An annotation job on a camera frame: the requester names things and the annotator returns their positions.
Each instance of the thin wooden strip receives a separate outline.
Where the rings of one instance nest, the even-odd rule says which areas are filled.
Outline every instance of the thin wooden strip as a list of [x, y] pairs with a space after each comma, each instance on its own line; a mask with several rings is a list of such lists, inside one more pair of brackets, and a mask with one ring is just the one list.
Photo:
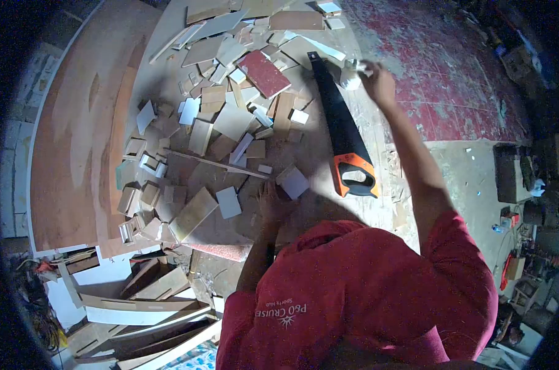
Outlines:
[[174, 151], [169, 150], [169, 149], [165, 149], [165, 152], [177, 155], [179, 157], [195, 159], [199, 162], [208, 163], [209, 165], [218, 166], [218, 167], [222, 167], [222, 168], [226, 168], [226, 169], [233, 169], [236, 172], [239, 172], [241, 174], [251, 175], [251, 176], [254, 176], [254, 177], [257, 177], [257, 178], [260, 178], [260, 179], [266, 180], [266, 179], [269, 178], [268, 175], [261, 174], [260, 172], [249, 171], [248, 169], [243, 168], [243, 167], [238, 167], [238, 166], [233, 166], [233, 165], [225, 165], [224, 163], [214, 162], [212, 160], [199, 158], [199, 157], [192, 156], [190, 154], [181, 153], [181, 152], [174, 152]]
[[240, 86], [232, 78], [228, 78], [228, 82], [232, 87], [232, 93], [235, 95], [236, 106], [240, 109], [246, 110], [245, 100], [243, 99], [242, 93], [240, 92]]
[[204, 23], [198, 23], [198, 24], [193, 24], [183, 30], [181, 30], [178, 34], [176, 34], [171, 40], [169, 40], [165, 46], [163, 46], [160, 50], [157, 51], [156, 54], [154, 54], [151, 58], [150, 58], [150, 64], [153, 64], [154, 62], [156, 62], [156, 60], [158, 59], [159, 56], [161, 56], [166, 49], [170, 48], [172, 43], [174, 43], [176, 40], [178, 40], [180, 37], [183, 37], [183, 41], [181, 41], [181, 47], [183, 47], [183, 45], [185, 45], [187, 43], [187, 41], [192, 38], [193, 35], [195, 35], [195, 33], [197, 31], [200, 30], [201, 27], [203, 27]]

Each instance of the plywood sheet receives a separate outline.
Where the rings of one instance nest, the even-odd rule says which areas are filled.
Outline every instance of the plywood sheet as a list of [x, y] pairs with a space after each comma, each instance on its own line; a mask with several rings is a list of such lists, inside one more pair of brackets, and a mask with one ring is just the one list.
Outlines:
[[135, 47], [150, 38], [161, 14], [138, 0], [105, 2], [58, 68], [33, 144], [29, 198], [37, 251], [119, 237], [123, 216], [112, 214], [109, 185], [114, 102]]
[[269, 19], [269, 29], [276, 30], [324, 30], [323, 15], [315, 11], [283, 11]]

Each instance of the cloth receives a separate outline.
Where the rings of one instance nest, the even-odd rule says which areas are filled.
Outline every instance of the cloth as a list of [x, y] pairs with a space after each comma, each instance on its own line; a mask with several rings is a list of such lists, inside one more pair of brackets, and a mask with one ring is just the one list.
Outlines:
[[218, 346], [206, 340], [181, 357], [169, 362], [159, 370], [213, 370], [216, 368]]
[[255, 293], [224, 307], [220, 369], [316, 368], [340, 338], [410, 364], [476, 359], [490, 338], [497, 291], [454, 211], [427, 256], [353, 221], [324, 221], [284, 248]]

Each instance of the workbench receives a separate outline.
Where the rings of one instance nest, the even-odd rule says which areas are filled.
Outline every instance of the workbench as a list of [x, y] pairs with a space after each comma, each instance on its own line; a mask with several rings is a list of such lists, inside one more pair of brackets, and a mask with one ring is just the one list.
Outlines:
[[[161, 130], [162, 122], [155, 124], [153, 121], [142, 136], [139, 135], [136, 125], [139, 108], [142, 108], [148, 100], [151, 100], [155, 105], [167, 103], [174, 107], [174, 113], [168, 124], [178, 122], [177, 107], [180, 102], [189, 96], [184, 97], [182, 95], [179, 82], [187, 79], [190, 72], [198, 73], [197, 67], [194, 65], [181, 68], [188, 52], [186, 48], [179, 51], [169, 48], [153, 64], [149, 64], [149, 59], [175, 34], [186, 27], [184, 20], [186, 19], [188, 4], [188, 1], [172, 0], [160, 16], [150, 38], [140, 39], [136, 44], [127, 45], [129, 52], [132, 54], [129, 59], [138, 59], [142, 50], [138, 45], [147, 40], [141, 61], [137, 66], [134, 66], [133, 63], [128, 64], [121, 82], [114, 108], [112, 137], [110, 146], [108, 146], [111, 151], [120, 150], [120, 154], [123, 155], [123, 148], [125, 148], [129, 138], [136, 137], [147, 140], [146, 151], [150, 155], [154, 156], [157, 153], [159, 139], [165, 137]], [[290, 10], [315, 11], [302, 0], [290, 4]], [[342, 51], [346, 54], [347, 59], [361, 58], [362, 53], [349, 22], [344, 15], [340, 16], [340, 19], [344, 22], [345, 29], [329, 30], [327, 28], [324, 31], [296, 32]], [[253, 34], [254, 44], [248, 46], [248, 50], [263, 47], [271, 35], [271, 31], [262, 35]], [[356, 91], [345, 91], [341, 87], [339, 88], [372, 159], [381, 195], [378, 199], [351, 195], [341, 198], [335, 192], [333, 185], [329, 167], [333, 158], [331, 141], [312, 71], [301, 66], [295, 66], [284, 70], [284, 75], [288, 77], [292, 84], [288, 92], [296, 93], [302, 101], [312, 100], [304, 109], [310, 116], [308, 122], [301, 128], [304, 131], [303, 138], [299, 143], [279, 140], [273, 136], [267, 138], [265, 139], [266, 158], [249, 159], [247, 163], [247, 168], [251, 170], [256, 170], [259, 164], [273, 167], [271, 178], [294, 163], [310, 182], [310, 189], [301, 196], [300, 206], [293, 213], [290, 222], [280, 231], [278, 243], [283, 244], [292, 241], [299, 233], [323, 219], [361, 220], [369, 226], [390, 230], [392, 225], [391, 200], [388, 182], [385, 181], [387, 178], [386, 160], [381, 157], [384, 155], [385, 148], [382, 133], [382, 126], [386, 124], [384, 116], [369, 99], [363, 87]], [[126, 101], [126, 94], [122, 93], [122, 89], [126, 84], [129, 88], [132, 81], [133, 87], [131, 92], [128, 92], [129, 101]], [[268, 107], [271, 102], [259, 97], [255, 100], [255, 103]], [[209, 117], [207, 115], [198, 117], [203, 120], [211, 120], [212, 116], [210, 114]], [[116, 122], [116, 120], [122, 119], [125, 122], [124, 129], [121, 125], [118, 126]], [[217, 135], [214, 131], [210, 145]], [[171, 150], [187, 152], [189, 137], [189, 131], [185, 127], [181, 127], [170, 138]], [[121, 164], [118, 155], [112, 155], [112, 158], [110, 170], [113, 169], [114, 165]], [[206, 152], [205, 158], [214, 160], [209, 152]], [[122, 171], [122, 176], [127, 179], [134, 179], [139, 186], [143, 186], [146, 181], [155, 182], [161, 188], [164, 185], [171, 184], [186, 186], [187, 202], [203, 187], [206, 187], [209, 193], [214, 196], [217, 191], [230, 186], [238, 189], [246, 180], [238, 195], [242, 213], [224, 220], [220, 211], [215, 210], [182, 244], [196, 249], [199, 249], [200, 245], [249, 246], [252, 244], [261, 221], [256, 200], [257, 190], [262, 184], [261, 179], [253, 176], [246, 179], [247, 175], [245, 174], [230, 173], [216, 166], [170, 154], [168, 155], [168, 170], [165, 178], [159, 179], [140, 169], [138, 163], [133, 162], [132, 165], [126, 166]], [[119, 202], [119, 198], [114, 195], [121, 194], [121, 191], [113, 189], [114, 174], [109, 173], [108, 175], [112, 180], [110, 202], [113, 210], [114, 205], [116, 206]], [[168, 222], [178, 214], [183, 206], [182, 203], [158, 202], [156, 211], [162, 221]], [[33, 230], [32, 237], [36, 237], [35, 230]], [[88, 242], [89, 240], [80, 241], [80, 243]]]

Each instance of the wooden stick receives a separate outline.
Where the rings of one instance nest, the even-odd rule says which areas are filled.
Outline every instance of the wooden stick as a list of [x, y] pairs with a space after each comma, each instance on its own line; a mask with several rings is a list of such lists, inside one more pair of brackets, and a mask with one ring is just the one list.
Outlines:
[[257, 177], [257, 178], [260, 178], [260, 179], [267, 180], [269, 178], [268, 175], [262, 174], [261, 172], [249, 171], [249, 170], [247, 170], [246, 168], [243, 168], [243, 167], [233, 166], [233, 165], [225, 165], [224, 163], [214, 162], [212, 160], [203, 159], [203, 158], [200, 158], [200, 157], [192, 156], [190, 154], [175, 152], [174, 150], [170, 150], [170, 149], [164, 149], [164, 151], [169, 152], [171, 154], [175, 154], [179, 157], [191, 158], [191, 159], [195, 159], [199, 162], [208, 163], [209, 165], [218, 166], [218, 167], [222, 167], [222, 168], [226, 168], [226, 169], [233, 169], [236, 172], [239, 172], [241, 174], [251, 175], [251, 176], [254, 176], [254, 177]]
[[177, 39], [179, 39], [179, 37], [181, 36], [185, 36], [186, 40], [189, 40], [193, 35], [195, 35], [195, 33], [197, 31], [199, 31], [199, 29], [205, 24], [205, 22], [203, 23], [196, 23], [193, 24], [187, 28], [183, 28], [183, 30], [181, 30], [181, 32], [179, 32], [178, 34], [175, 35], [175, 37], [173, 37], [170, 41], [168, 41], [165, 46], [162, 47], [162, 49], [158, 50], [158, 52], [156, 54], [154, 54], [151, 58], [150, 58], [150, 64], [153, 64], [159, 56], [161, 56], [166, 49], [170, 48], [172, 43], [174, 43]]

